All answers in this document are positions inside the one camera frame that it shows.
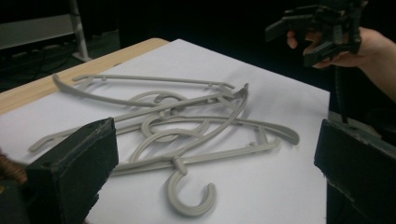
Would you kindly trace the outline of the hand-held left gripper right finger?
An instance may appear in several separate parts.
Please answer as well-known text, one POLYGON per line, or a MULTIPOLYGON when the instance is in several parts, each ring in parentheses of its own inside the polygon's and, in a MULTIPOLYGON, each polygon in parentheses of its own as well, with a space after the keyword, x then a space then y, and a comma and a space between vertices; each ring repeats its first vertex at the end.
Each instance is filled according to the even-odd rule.
POLYGON ((314 164, 372 224, 396 224, 396 147, 342 122, 323 120, 314 164))

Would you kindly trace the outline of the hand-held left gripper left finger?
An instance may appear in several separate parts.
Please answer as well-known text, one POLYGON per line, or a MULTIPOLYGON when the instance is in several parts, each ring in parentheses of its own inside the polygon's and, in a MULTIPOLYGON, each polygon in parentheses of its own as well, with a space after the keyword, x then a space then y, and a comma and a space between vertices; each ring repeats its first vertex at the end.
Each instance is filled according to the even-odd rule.
POLYGON ((114 119, 89 123, 26 167, 32 224, 83 224, 119 163, 114 119))

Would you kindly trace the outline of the grey plastic clothes hanger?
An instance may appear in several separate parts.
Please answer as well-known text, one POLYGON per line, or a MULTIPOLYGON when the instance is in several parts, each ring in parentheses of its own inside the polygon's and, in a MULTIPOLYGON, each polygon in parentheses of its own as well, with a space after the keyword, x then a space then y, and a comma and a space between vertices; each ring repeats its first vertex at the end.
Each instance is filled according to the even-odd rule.
POLYGON ((219 97, 217 99, 211 99, 210 102, 205 101, 207 96, 214 96, 215 94, 219 94, 219 91, 214 94, 199 96, 196 98, 186 98, 186 101, 179 101, 175 98, 165 98, 160 101, 159 106, 154 107, 139 107, 139 110, 128 113, 125 115, 120 115, 114 117, 114 122, 122 122, 127 119, 135 119, 141 116, 146 116, 148 114, 157 113, 161 118, 164 116, 165 112, 168 111, 171 115, 176 114, 179 111, 184 110, 186 107, 189 106, 198 106, 198 105, 212 105, 212 104, 223 104, 231 108, 233 113, 228 118, 228 121, 233 121, 241 112, 241 110, 245 106, 245 102, 248 98, 248 84, 246 84, 242 89, 239 91, 233 91, 233 98, 226 99, 224 97, 219 97))
POLYGON ((219 94, 214 96, 207 96, 205 101, 210 102, 211 99, 217 99, 224 97, 226 99, 233 98, 234 86, 224 82, 214 82, 206 80, 194 80, 185 78, 170 78, 170 77, 139 77, 139 76, 122 76, 122 75, 84 75, 80 77, 74 77, 73 81, 79 81, 77 87, 70 86, 63 83, 57 74, 52 75, 52 80, 58 89, 62 92, 76 95, 78 97, 101 101, 105 103, 115 105, 126 105, 126 106, 139 106, 139 107, 154 107, 159 106, 160 101, 165 98, 175 98, 179 101, 186 101, 184 96, 169 91, 147 91, 139 93, 130 100, 121 100, 116 98, 109 98, 102 95, 95 95, 86 91, 89 85, 91 85, 96 79, 102 81, 108 80, 133 80, 133 81, 153 81, 153 82, 172 82, 172 83, 185 83, 194 85, 205 85, 208 88, 217 87, 219 94))
POLYGON ((117 130, 118 134, 139 131, 144 140, 140 143, 127 162, 118 165, 115 175, 126 175, 173 168, 174 172, 167 180, 166 195, 171 206, 186 217, 199 217, 208 212, 217 199, 217 189, 212 183, 205 187, 205 195, 197 205, 183 203, 177 195, 177 185, 188 174, 187 166, 207 161, 217 161, 232 157, 239 157, 250 153, 271 150, 280 146, 283 141, 296 146, 300 143, 300 136, 293 129, 273 123, 251 119, 225 118, 216 116, 184 117, 172 116, 168 119, 159 119, 155 116, 139 124, 123 127, 117 130), (258 134, 258 140, 245 147, 227 149, 188 157, 187 152, 198 148, 219 136, 231 126, 247 126, 258 134), (180 148, 163 153, 160 156, 141 159, 141 154, 154 143, 172 143, 181 137, 190 138, 190 142, 180 148))

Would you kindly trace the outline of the white table sheet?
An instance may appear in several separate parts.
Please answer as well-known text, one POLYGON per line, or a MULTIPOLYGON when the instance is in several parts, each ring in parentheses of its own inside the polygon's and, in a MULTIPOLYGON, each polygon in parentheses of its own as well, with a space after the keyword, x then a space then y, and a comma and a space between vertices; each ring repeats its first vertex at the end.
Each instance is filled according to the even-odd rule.
MULTIPOLYGON (((171 169, 110 177, 88 215, 91 224, 326 224, 327 181, 314 165, 330 94, 297 80, 243 63, 184 40, 151 38, 59 73, 71 83, 82 75, 127 75, 248 84, 242 118, 292 128, 300 143, 219 161, 188 165, 177 187, 183 203, 196 204, 215 184, 214 208, 200 217, 179 215, 166 199, 171 169)), ((50 133, 131 112, 62 93, 51 77, 0 93, 0 148, 15 161, 50 133)))

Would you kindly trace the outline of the white metal desk frame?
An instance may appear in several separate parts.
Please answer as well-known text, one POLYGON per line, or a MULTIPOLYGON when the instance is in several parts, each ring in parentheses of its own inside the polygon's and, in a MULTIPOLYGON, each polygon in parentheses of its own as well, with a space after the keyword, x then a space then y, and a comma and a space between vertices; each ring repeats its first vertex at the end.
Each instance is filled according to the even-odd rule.
POLYGON ((84 63, 91 61, 78 2, 77 0, 67 0, 67 2, 70 11, 63 15, 0 23, 0 50, 74 34, 78 49, 72 53, 72 56, 84 63))

